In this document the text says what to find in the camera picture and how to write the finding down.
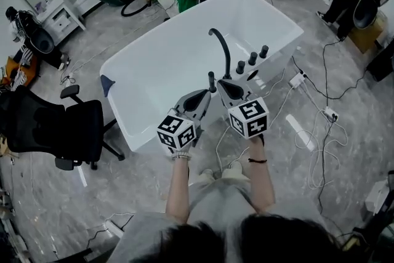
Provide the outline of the white bedside cabinet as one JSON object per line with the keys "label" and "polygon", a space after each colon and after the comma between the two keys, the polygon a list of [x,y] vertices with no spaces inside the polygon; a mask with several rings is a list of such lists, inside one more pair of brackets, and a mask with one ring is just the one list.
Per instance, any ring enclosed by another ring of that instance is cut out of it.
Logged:
{"label": "white bedside cabinet", "polygon": [[70,0],[51,0],[37,15],[42,27],[51,35],[58,46],[75,29],[86,30],[84,20]]}

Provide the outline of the white power strip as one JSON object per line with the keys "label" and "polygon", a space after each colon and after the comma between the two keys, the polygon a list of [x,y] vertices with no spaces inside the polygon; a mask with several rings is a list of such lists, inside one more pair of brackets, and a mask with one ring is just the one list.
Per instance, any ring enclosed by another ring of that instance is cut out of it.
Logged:
{"label": "white power strip", "polygon": [[119,239],[121,239],[124,235],[124,231],[119,228],[112,220],[105,221],[105,228]]}
{"label": "white power strip", "polygon": [[289,85],[292,89],[296,89],[299,87],[307,78],[307,75],[304,71],[300,70],[290,81]]}

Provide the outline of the person's right forearm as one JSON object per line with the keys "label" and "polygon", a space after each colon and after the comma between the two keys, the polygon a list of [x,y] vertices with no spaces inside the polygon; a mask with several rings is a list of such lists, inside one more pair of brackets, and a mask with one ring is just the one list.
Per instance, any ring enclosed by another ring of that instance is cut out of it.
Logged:
{"label": "person's right forearm", "polygon": [[[249,158],[267,160],[261,137],[249,139]],[[262,213],[275,204],[275,192],[267,162],[264,164],[249,162],[249,173],[251,181],[251,202],[254,209],[258,213]]]}

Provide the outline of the black and grey backpack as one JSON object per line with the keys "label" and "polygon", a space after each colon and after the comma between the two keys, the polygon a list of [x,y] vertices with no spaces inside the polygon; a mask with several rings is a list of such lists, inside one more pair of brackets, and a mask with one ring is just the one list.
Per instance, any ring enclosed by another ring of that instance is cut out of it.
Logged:
{"label": "black and grey backpack", "polygon": [[64,65],[62,53],[55,46],[52,36],[41,26],[31,12],[20,10],[15,24],[23,43],[40,60],[56,69]]}

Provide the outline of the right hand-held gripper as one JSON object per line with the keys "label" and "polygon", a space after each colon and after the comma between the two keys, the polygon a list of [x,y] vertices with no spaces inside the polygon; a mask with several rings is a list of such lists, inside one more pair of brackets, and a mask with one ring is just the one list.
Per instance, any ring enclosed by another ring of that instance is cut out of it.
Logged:
{"label": "right hand-held gripper", "polygon": [[270,122],[270,112],[261,96],[245,83],[232,79],[217,82],[222,103],[228,107],[231,127],[245,139],[260,137]]}

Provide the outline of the black office chair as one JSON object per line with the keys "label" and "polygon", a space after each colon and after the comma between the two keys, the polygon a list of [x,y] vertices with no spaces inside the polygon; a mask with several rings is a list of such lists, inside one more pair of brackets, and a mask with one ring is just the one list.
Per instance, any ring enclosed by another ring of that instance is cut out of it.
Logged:
{"label": "black office chair", "polygon": [[105,124],[101,102],[83,101],[78,94],[77,84],[62,90],[61,99],[74,100],[69,107],[50,103],[25,86],[0,94],[0,134],[10,151],[51,154],[56,167],[64,171],[83,163],[96,170],[103,149],[123,161],[125,156],[104,141],[117,121]]}

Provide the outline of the orange crate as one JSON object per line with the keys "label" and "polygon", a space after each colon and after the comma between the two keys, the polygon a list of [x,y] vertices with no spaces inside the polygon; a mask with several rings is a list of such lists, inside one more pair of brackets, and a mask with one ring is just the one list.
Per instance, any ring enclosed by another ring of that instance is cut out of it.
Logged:
{"label": "orange crate", "polygon": [[8,57],[6,64],[1,68],[0,75],[2,77],[0,78],[0,84],[11,86],[11,72],[14,70],[20,70],[25,74],[24,77],[26,81],[23,85],[29,87],[39,73],[39,62],[37,57],[35,55],[32,57],[29,67],[21,66],[15,62],[12,57]]}

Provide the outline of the dark blue cloth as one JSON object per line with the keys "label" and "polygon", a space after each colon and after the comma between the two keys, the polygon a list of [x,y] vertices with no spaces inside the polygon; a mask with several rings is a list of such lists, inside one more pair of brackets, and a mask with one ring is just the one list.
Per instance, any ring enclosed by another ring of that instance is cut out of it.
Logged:
{"label": "dark blue cloth", "polygon": [[108,78],[105,75],[100,75],[100,82],[102,85],[104,97],[108,97],[109,90],[116,83],[116,81]]}

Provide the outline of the person's shoe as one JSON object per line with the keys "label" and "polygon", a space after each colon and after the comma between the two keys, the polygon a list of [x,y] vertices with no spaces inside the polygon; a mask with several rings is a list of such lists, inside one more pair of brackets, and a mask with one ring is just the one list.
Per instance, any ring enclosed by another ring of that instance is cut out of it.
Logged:
{"label": "person's shoe", "polygon": [[198,176],[197,182],[210,184],[215,181],[214,173],[211,169],[205,169],[202,173]]}
{"label": "person's shoe", "polygon": [[243,174],[243,167],[239,161],[232,162],[222,173],[223,179],[233,179],[249,181],[249,178]]}

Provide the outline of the person's left shoe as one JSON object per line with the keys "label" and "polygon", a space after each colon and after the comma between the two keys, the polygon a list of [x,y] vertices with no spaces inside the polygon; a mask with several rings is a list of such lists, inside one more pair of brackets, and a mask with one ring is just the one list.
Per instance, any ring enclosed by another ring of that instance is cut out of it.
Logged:
{"label": "person's left shoe", "polygon": [[214,173],[211,169],[205,169],[202,173],[198,176],[197,182],[210,184],[215,181]]}

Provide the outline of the white bathtub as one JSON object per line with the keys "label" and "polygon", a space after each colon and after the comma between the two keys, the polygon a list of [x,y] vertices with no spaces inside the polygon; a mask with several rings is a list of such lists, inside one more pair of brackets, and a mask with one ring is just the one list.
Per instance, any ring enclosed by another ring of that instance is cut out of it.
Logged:
{"label": "white bathtub", "polygon": [[[190,92],[207,89],[208,73],[225,74],[220,31],[231,55],[230,74],[260,92],[287,66],[303,35],[296,22],[265,0],[207,0],[170,18],[110,57],[100,74],[116,81],[108,100],[133,152],[161,149],[156,129],[170,108]],[[267,58],[248,64],[251,52]],[[236,72],[245,61],[244,73]]]}

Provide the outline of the white low cabinet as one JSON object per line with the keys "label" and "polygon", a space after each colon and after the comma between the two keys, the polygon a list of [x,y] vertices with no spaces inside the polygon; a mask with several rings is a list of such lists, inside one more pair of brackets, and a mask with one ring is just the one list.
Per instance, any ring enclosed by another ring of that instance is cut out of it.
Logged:
{"label": "white low cabinet", "polygon": [[80,17],[89,15],[102,4],[100,0],[74,0],[73,5]]}

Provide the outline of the small white box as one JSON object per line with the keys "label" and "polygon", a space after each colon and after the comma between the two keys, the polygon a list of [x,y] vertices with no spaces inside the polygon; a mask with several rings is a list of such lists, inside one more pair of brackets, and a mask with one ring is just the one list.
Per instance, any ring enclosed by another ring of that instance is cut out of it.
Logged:
{"label": "small white box", "polygon": [[388,193],[389,186],[387,180],[376,182],[364,201],[367,211],[371,212],[373,215],[377,214],[382,208]]}

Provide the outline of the person's left forearm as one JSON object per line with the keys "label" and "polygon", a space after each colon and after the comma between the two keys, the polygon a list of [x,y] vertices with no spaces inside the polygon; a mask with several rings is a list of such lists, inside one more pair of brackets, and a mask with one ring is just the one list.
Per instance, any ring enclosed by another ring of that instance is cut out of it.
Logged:
{"label": "person's left forearm", "polygon": [[187,223],[190,213],[188,176],[188,160],[186,158],[175,159],[166,203],[166,214],[180,224]]}

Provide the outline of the low cardboard box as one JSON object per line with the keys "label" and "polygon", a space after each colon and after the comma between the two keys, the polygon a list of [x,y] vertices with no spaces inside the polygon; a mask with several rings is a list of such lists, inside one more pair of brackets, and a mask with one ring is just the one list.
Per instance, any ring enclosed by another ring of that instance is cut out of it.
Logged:
{"label": "low cardboard box", "polygon": [[374,22],[366,29],[353,28],[348,37],[362,54],[372,49],[375,42],[387,35],[387,16],[379,10]]}

